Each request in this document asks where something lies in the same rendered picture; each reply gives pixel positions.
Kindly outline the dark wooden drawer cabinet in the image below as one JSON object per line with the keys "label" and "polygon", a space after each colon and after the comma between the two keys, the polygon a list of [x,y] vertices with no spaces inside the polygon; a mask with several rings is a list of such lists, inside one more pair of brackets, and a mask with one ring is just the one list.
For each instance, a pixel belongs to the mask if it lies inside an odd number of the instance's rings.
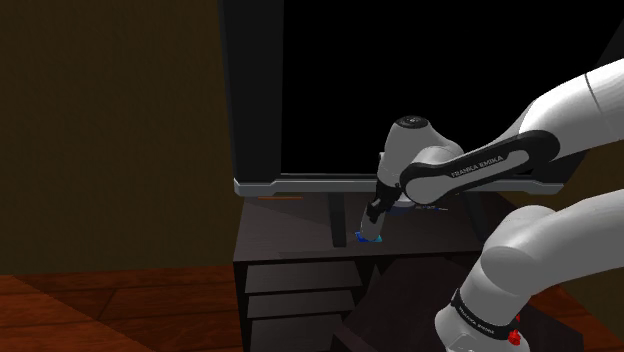
{"label": "dark wooden drawer cabinet", "polygon": [[246,199],[233,258],[244,352],[333,352],[332,338],[400,257],[465,258],[513,210],[497,193],[451,196],[386,217],[382,239],[356,237],[369,193]]}

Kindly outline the grey cylinder with blue base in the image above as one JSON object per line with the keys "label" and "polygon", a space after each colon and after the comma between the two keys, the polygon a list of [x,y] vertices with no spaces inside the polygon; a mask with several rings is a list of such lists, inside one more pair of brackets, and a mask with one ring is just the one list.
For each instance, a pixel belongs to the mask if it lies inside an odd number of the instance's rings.
{"label": "grey cylinder with blue base", "polygon": [[357,240],[359,242],[381,242],[384,219],[384,213],[377,216],[376,220],[364,213],[360,222],[360,228],[355,232]]}

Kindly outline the large black television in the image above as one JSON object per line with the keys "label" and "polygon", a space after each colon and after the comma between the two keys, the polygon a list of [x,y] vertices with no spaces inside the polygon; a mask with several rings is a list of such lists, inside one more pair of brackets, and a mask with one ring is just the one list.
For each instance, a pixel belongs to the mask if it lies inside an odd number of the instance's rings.
{"label": "large black television", "polygon": [[217,0],[236,192],[371,192],[387,131],[465,150],[624,57],[624,0]]}

